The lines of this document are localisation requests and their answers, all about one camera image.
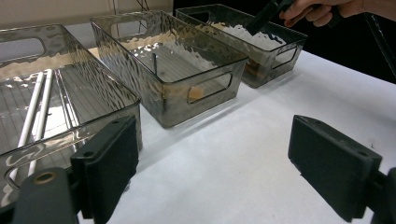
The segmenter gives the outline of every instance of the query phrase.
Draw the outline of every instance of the clear plastic bin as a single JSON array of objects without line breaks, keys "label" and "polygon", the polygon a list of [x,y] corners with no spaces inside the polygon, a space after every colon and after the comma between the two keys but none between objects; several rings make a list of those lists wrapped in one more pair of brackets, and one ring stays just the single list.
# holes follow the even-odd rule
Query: clear plastic bin
[{"label": "clear plastic bin", "polygon": [[164,128],[234,98],[248,56],[162,11],[91,18],[101,60]]},{"label": "clear plastic bin", "polygon": [[176,9],[176,16],[216,39],[237,46],[249,59],[242,81],[258,88],[293,69],[306,35],[267,23],[255,35],[245,27],[254,18],[220,4]]},{"label": "clear plastic bin", "polygon": [[62,25],[0,31],[0,51],[0,207],[114,119],[135,116],[142,147],[140,98]]}]

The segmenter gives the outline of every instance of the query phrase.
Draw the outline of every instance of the white table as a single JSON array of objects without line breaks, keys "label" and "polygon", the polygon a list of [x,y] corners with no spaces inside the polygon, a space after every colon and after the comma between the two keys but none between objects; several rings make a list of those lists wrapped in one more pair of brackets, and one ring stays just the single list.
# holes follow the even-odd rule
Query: white table
[{"label": "white table", "polygon": [[256,90],[242,83],[173,129],[141,111],[144,149],[110,223],[345,223],[288,158],[296,114],[382,155],[381,172],[396,166],[396,85],[305,51],[293,71]]}]

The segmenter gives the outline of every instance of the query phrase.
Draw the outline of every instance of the bin handle cutout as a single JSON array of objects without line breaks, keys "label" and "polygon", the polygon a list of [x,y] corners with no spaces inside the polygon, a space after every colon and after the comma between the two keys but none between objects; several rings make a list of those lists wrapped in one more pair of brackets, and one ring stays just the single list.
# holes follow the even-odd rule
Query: bin handle cutout
[{"label": "bin handle cutout", "polygon": [[285,63],[291,62],[291,60],[293,60],[296,52],[297,52],[297,47],[294,47],[292,49],[288,49],[288,50],[278,53],[276,55],[274,61],[271,64],[271,69],[276,69]]},{"label": "bin handle cutout", "polygon": [[31,37],[1,42],[0,52],[6,52],[0,54],[0,63],[5,63],[43,55],[46,52],[46,48],[41,39]]},{"label": "bin handle cutout", "polygon": [[187,93],[187,103],[194,104],[211,95],[227,90],[232,80],[231,73],[224,73],[190,87]]},{"label": "bin handle cutout", "polygon": [[148,27],[147,21],[127,21],[111,25],[111,33],[118,38],[127,36],[137,36],[146,33]]}]

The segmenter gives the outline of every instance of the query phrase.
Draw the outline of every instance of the finger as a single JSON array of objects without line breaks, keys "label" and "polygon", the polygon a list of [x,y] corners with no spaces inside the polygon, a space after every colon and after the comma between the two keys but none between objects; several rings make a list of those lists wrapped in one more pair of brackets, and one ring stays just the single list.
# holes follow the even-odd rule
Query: finger
[{"label": "finger", "polygon": [[323,2],[323,0],[296,0],[284,13],[282,13],[282,19],[291,20],[300,15],[308,7],[319,4],[320,2]]},{"label": "finger", "polygon": [[331,12],[328,12],[326,15],[324,15],[323,17],[317,19],[317,20],[314,21],[313,23],[314,23],[315,26],[320,27],[320,26],[324,26],[324,25],[326,25],[327,23],[329,23],[329,21],[330,21],[331,19],[332,19],[332,13],[331,13]]},{"label": "finger", "polygon": [[308,21],[317,21],[319,18],[322,18],[323,16],[328,14],[331,10],[331,6],[320,6],[307,13],[305,18]]},{"label": "finger", "polygon": [[306,16],[306,14],[308,14],[312,9],[313,9],[312,7],[308,7],[301,14],[296,16],[295,18],[293,18],[291,20],[286,20],[285,26],[291,27],[291,26],[295,25],[295,23],[297,23],[297,21],[300,21],[302,18],[304,18]]},{"label": "finger", "polygon": [[338,11],[339,11],[340,15],[344,18],[354,16],[354,15],[364,12],[361,4],[356,4],[353,1],[339,5]]}]

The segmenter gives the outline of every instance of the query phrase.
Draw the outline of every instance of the wall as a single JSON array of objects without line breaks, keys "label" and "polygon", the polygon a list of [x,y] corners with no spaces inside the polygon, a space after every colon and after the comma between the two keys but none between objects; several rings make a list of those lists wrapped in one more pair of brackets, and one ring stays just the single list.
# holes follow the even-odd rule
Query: wall
[{"label": "wall", "polygon": [[[149,9],[172,11],[173,0],[147,0]],[[90,17],[140,11],[135,0],[1,0],[0,30],[50,23],[88,22]]]}]

